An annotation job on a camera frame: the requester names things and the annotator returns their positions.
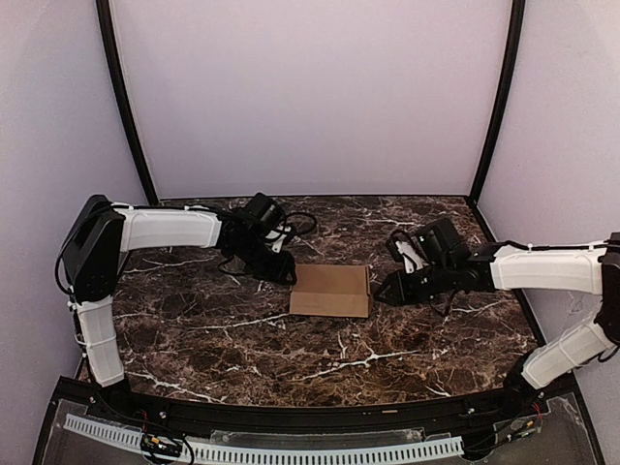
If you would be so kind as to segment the brown cardboard paper box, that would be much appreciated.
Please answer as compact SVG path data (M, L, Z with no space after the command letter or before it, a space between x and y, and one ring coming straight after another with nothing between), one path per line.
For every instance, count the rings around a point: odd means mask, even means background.
M367 265L298 264L291 288L293 315L329 318L369 317L373 297Z

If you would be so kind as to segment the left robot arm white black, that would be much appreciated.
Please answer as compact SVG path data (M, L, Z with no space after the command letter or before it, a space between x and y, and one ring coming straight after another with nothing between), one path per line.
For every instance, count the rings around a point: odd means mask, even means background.
M126 258L143 251L214 250L225 264L239 262L241 276L292 286L296 264L285 244L294 235L285 210L263 193L233 208L133 205L91 196L62 242L53 276L68 298L94 383L109 388L125 378L112 306Z

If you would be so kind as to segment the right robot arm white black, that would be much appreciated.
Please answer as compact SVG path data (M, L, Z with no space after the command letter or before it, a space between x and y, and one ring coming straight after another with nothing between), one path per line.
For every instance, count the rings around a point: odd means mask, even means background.
M471 250L448 218L387 240L401 269L388 274L375 300L391 306L431 302L459 292L564 290L598 295L600 309L523 357L504 381L511 393L532 393L619 346L619 235L586 244L491 242Z

